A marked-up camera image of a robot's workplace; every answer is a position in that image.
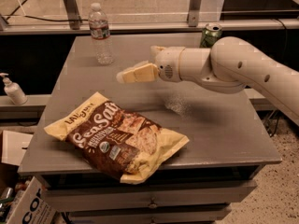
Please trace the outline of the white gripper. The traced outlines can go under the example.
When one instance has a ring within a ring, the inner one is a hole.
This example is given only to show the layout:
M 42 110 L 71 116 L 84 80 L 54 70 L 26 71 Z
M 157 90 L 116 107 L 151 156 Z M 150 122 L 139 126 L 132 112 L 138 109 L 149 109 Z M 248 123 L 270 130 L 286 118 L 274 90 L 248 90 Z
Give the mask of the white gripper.
M 167 82 L 180 82 L 179 60 L 184 50 L 184 47 L 151 46 L 150 57 L 155 59 L 158 67 L 154 63 L 143 61 L 119 72 L 116 79 L 120 83 L 139 83 L 151 82 L 160 77 Z

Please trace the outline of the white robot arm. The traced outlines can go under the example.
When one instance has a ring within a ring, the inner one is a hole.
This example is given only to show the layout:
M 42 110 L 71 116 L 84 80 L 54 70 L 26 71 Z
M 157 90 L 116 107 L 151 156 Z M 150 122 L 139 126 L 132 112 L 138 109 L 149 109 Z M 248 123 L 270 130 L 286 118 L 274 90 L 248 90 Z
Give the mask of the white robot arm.
M 210 48 L 150 48 L 152 60 L 117 74 L 120 83 L 190 81 L 209 91 L 237 93 L 247 86 L 299 124 L 299 72 L 245 40 L 227 36 Z

